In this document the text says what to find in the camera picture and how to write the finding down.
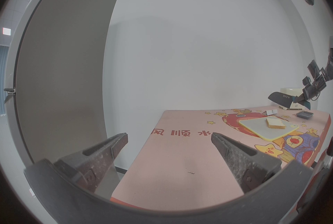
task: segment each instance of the cartoon print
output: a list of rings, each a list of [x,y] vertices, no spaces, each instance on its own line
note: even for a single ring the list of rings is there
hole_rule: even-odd
[[[289,162],[296,159],[307,164],[319,145],[319,136],[315,133],[294,131],[275,143],[282,148],[283,154],[279,156],[281,160]]]
[[[245,120],[245,119],[252,119],[252,118],[264,118],[266,116],[261,113],[252,112],[251,110],[248,110],[248,109],[245,109],[245,110],[234,109],[233,111],[236,112],[237,114],[229,114],[229,115],[223,116],[222,120],[226,124],[228,124],[229,126],[234,128],[235,130],[238,130],[247,135],[259,138],[258,135],[254,134],[252,131],[250,131],[247,128],[245,128],[244,126],[240,125],[238,121]]]
[[[232,128],[250,136],[259,137],[239,124],[239,120],[262,118],[265,115],[250,110],[234,109],[236,114],[229,114],[223,116],[222,120]],[[255,145],[255,147],[262,152],[267,152],[270,155],[277,156],[285,162],[293,159],[298,160],[303,164],[307,164],[319,145],[319,136],[316,134],[317,130],[310,128],[308,132],[302,133],[300,131],[293,131],[288,135],[272,141],[268,145]]]
[[[214,115],[219,115],[220,117],[227,116],[227,113],[216,112]]]
[[[315,130],[314,128],[307,129],[310,133],[317,133],[318,131]]]
[[[255,148],[257,148],[260,152],[264,152],[266,154],[269,154],[271,156],[277,157],[278,155],[283,154],[283,151],[276,149],[275,146],[270,143],[268,145],[255,145]]]
[[[244,109],[244,110],[240,110],[240,109],[234,109],[233,110],[235,113],[239,114],[239,115],[244,115],[247,113],[251,113],[252,111],[249,109]]]

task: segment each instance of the gray door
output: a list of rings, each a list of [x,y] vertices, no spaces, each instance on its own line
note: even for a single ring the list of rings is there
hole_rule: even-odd
[[[41,0],[17,59],[16,110],[34,162],[106,139],[102,73],[116,0]]]

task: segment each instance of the table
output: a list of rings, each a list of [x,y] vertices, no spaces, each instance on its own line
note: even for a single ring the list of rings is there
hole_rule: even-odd
[[[299,128],[272,142],[241,126],[241,119],[265,117],[265,110]],[[159,211],[194,210],[218,205],[243,195],[227,164],[211,143],[222,133],[259,151],[278,157],[283,168],[296,159],[311,166],[331,124],[328,113],[311,110],[309,120],[299,110],[276,106],[226,110],[167,110],[163,113],[111,201]]]

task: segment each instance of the cutting board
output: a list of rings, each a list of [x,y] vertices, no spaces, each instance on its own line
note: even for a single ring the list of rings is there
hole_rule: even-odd
[[[274,116],[268,116],[266,118],[277,118]],[[260,138],[265,141],[274,141],[278,138],[281,138],[299,128],[298,125],[290,123],[284,119],[280,119],[282,123],[286,126],[285,129],[272,129],[267,126],[266,118],[254,118],[247,120],[240,120],[239,124],[252,131]]]

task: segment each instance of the robotic hand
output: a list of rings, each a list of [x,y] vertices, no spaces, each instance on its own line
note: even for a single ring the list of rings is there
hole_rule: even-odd
[[[305,77],[303,79],[303,85],[305,86],[303,93],[296,97],[294,103],[304,105],[306,101],[314,97],[317,97],[318,99],[320,92],[326,87],[326,82],[333,80],[333,47],[330,48],[328,62],[325,69],[321,68],[321,70],[319,70],[317,63],[314,60],[312,60],[308,65],[308,69],[314,81],[311,83],[310,77]]]

